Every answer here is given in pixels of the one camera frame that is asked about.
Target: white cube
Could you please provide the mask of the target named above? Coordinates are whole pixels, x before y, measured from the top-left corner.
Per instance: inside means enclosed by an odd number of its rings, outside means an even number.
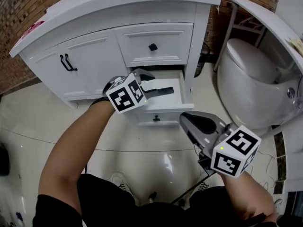
[[[260,143],[261,138],[242,125],[215,146],[211,168],[237,178],[254,159]]]
[[[116,79],[106,95],[118,114],[147,104],[147,99],[132,73]]]

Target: tiled floor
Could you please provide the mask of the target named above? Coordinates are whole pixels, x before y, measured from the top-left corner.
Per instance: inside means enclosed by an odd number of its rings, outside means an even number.
[[[215,90],[211,64],[195,79],[192,89],[195,110],[214,113],[226,123],[230,118]],[[3,97],[0,104],[0,140],[8,151],[11,172],[0,178],[0,209],[21,212],[31,226],[40,174],[54,144],[67,127],[89,107],[91,101],[71,110],[42,83]],[[264,153],[276,155],[274,139],[264,141]],[[276,161],[257,154],[248,172],[273,194],[277,178]],[[172,201],[190,188],[201,174],[194,147],[181,128],[131,125],[124,116],[114,114],[89,161],[88,173],[110,179],[122,172],[141,203],[158,193],[156,201]]]

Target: pink object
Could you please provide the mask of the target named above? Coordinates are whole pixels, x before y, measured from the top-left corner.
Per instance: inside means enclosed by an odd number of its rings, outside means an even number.
[[[30,32],[32,32],[35,28],[37,28],[38,26],[40,26],[44,22],[45,21],[39,21],[36,24],[33,24],[27,31],[24,32],[22,38],[24,38],[25,36],[27,36]]]

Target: toilet lid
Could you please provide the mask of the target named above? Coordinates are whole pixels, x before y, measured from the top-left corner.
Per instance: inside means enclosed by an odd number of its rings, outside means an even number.
[[[227,50],[235,63],[251,78],[272,84],[278,77],[274,63],[259,49],[239,39],[230,39]]]

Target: drawer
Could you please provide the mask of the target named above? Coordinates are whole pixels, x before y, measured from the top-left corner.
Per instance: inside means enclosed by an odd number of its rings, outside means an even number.
[[[115,28],[127,67],[187,64],[192,23],[152,23]]]
[[[144,113],[136,114],[137,124],[139,126],[160,126],[179,124],[178,113]]]
[[[191,95],[185,94],[182,71],[151,71],[151,73],[156,79],[141,83],[145,91],[173,87],[174,93],[152,97],[148,99],[147,105],[128,111],[125,115],[139,126],[178,124],[180,114],[194,108]]]

